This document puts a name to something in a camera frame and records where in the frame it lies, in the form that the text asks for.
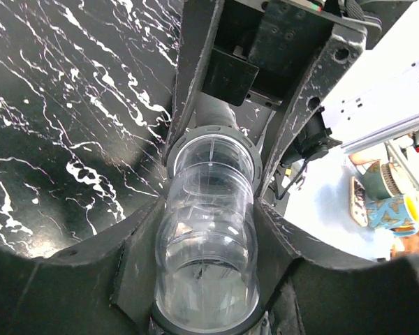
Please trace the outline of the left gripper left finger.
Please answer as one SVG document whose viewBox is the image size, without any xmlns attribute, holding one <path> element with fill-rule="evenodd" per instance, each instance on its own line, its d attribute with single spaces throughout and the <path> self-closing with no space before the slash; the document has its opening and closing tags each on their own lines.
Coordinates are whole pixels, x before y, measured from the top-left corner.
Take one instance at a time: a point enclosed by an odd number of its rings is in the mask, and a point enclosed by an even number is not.
<svg viewBox="0 0 419 335">
<path fill-rule="evenodd" d="M 163 198 L 50 258 L 0 247 L 0 334 L 147 334 Z"/>
</svg>

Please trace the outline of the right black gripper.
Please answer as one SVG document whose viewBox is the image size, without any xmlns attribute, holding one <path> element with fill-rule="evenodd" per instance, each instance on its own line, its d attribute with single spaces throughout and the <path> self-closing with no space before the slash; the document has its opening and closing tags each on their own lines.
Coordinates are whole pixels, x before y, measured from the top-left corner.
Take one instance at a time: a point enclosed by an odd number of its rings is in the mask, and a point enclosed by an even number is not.
<svg viewBox="0 0 419 335">
<path fill-rule="evenodd" d="M 281 105 L 308 65 L 267 126 L 262 198 L 283 154 L 324 98 L 366 43 L 371 49 L 380 39 L 382 20 L 361 6 L 361 1 L 227 1 L 225 6 L 223 0 L 185 1 L 162 163 L 185 133 L 202 88 L 235 106 L 252 95 L 266 106 Z M 333 33 L 336 27 L 367 33 Z"/>
</svg>

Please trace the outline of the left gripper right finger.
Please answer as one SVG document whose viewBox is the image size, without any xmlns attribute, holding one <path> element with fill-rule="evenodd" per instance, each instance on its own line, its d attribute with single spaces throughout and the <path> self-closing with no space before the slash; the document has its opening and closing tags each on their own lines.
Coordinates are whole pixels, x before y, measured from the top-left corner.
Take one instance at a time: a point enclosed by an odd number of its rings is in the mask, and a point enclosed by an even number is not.
<svg viewBox="0 0 419 335">
<path fill-rule="evenodd" d="M 419 334 L 419 255 L 372 262 L 254 202 L 260 302 L 273 334 Z"/>
</svg>

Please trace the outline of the clear plastic canister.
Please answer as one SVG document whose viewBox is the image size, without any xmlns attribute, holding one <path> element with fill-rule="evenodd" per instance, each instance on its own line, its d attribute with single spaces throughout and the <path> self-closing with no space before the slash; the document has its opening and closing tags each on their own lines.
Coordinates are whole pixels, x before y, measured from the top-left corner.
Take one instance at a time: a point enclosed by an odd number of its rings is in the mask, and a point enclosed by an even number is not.
<svg viewBox="0 0 419 335">
<path fill-rule="evenodd" d="M 156 235 L 156 319 L 175 334 L 241 334 L 256 319 L 253 161 L 237 140 L 181 149 Z"/>
</svg>

